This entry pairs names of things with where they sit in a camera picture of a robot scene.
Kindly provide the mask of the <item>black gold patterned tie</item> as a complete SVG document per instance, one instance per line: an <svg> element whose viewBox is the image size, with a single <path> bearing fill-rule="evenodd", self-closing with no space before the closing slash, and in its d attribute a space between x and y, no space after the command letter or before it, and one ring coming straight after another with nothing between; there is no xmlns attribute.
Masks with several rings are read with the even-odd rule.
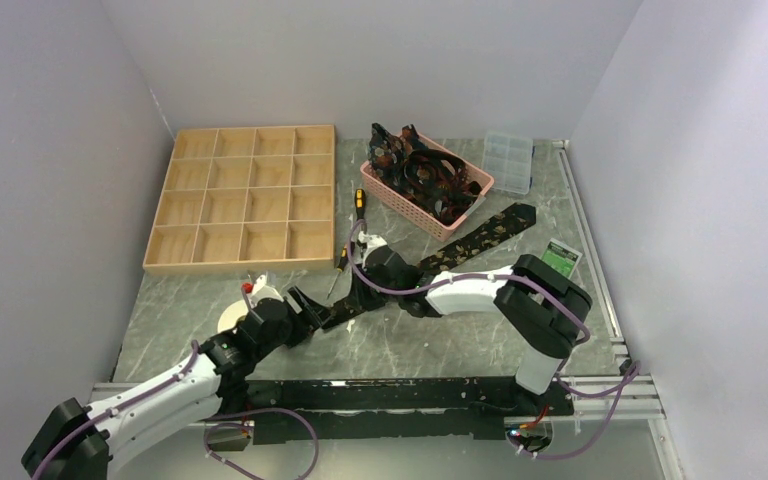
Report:
<svg viewBox="0 0 768 480"><path fill-rule="evenodd" d="M449 243L415 264L407 264L396 256L397 277L390 280L382 267L365 271L376 283L392 289L414 288L421 274L433 276L452 270L479 254L499 246L537 223L536 207L526 203L514 203L492 216L462 238ZM336 301L330 308L330 318L323 328L330 330L363 313L384 307L390 298L376 292L356 276L346 297Z"/></svg>

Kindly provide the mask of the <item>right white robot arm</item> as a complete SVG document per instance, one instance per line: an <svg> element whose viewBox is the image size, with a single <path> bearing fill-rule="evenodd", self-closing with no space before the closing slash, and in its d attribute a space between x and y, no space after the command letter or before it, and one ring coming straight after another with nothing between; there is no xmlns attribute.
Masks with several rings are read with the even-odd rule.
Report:
<svg viewBox="0 0 768 480"><path fill-rule="evenodd" d="M548 404L555 374L574 348L590 338L584 322L593 306L591 296L532 254L495 270L433 273L383 246L364 254L351 269L351 299L367 311L395 302L417 318L501 314L527 344L510 391L513 406L524 415Z"/></svg>

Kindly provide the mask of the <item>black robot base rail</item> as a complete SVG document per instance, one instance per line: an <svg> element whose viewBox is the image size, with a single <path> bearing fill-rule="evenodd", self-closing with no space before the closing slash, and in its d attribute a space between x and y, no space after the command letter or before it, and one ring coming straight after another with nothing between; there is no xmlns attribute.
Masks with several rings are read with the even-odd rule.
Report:
<svg viewBox="0 0 768 480"><path fill-rule="evenodd" d="M532 394L511 376L250 380L221 396L213 419L254 423L257 445L321 439L469 436L501 440L519 421L570 417L559 386Z"/></svg>

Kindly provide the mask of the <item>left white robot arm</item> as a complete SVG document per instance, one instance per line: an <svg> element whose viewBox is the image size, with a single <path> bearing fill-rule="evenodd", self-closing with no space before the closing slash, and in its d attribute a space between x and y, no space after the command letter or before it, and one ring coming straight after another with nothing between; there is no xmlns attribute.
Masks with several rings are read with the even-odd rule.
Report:
<svg viewBox="0 0 768 480"><path fill-rule="evenodd" d="M106 400L56 406L21 458L27 474L104 479L194 422L260 413L248 376L277 348L310 338L331 312L297 288L281 296L257 287L243 301L246 311L231 328L192 342L189 356L170 369Z"/></svg>

